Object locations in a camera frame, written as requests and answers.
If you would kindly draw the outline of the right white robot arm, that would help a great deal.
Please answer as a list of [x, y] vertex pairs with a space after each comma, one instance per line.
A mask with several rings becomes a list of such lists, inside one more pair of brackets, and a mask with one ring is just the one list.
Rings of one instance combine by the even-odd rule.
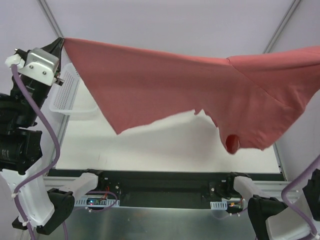
[[225, 192], [241, 195], [258, 240], [318, 240], [320, 238], [320, 170], [316, 169], [294, 203], [261, 191], [245, 173], [227, 176]]

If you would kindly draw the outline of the pink t shirt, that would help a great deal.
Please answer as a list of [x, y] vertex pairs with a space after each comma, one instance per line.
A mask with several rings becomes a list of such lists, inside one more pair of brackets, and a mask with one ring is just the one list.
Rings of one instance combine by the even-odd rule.
[[230, 154], [270, 147], [320, 89], [318, 46], [228, 58], [76, 38], [66, 38], [64, 48], [117, 134], [204, 111]]

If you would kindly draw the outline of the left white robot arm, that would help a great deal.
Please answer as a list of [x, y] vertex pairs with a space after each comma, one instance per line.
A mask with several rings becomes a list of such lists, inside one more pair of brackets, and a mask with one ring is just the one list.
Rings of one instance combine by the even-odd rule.
[[41, 48], [16, 49], [5, 62], [12, 71], [12, 90], [0, 96], [0, 174], [19, 211], [12, 226], [42, 235], [62, 225], [83, 195], [90, 191], [99, 195], [106, 188], [102, 173], [93, 169], [63, 187], [45, 187], [44, 174], [49, 168], [42, 163], [42, 132], [33, 127], [36, 119], [42, 121], [59, 157], [59, 141], [41, 107], [52, 86], [63, 83], [59, 76], [64, 41], [59, 37]]

